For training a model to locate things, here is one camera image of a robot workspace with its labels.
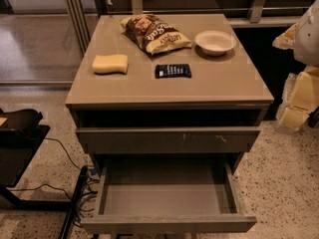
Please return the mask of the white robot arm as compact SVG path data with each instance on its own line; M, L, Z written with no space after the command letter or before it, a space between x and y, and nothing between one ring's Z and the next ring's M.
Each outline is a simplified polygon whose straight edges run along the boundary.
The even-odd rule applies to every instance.
M291 49L294 59L305 65L298 75L288 75L276 114L276 129L290 133L302 127L319 107L319 0L297 23L276 37L272 46Z

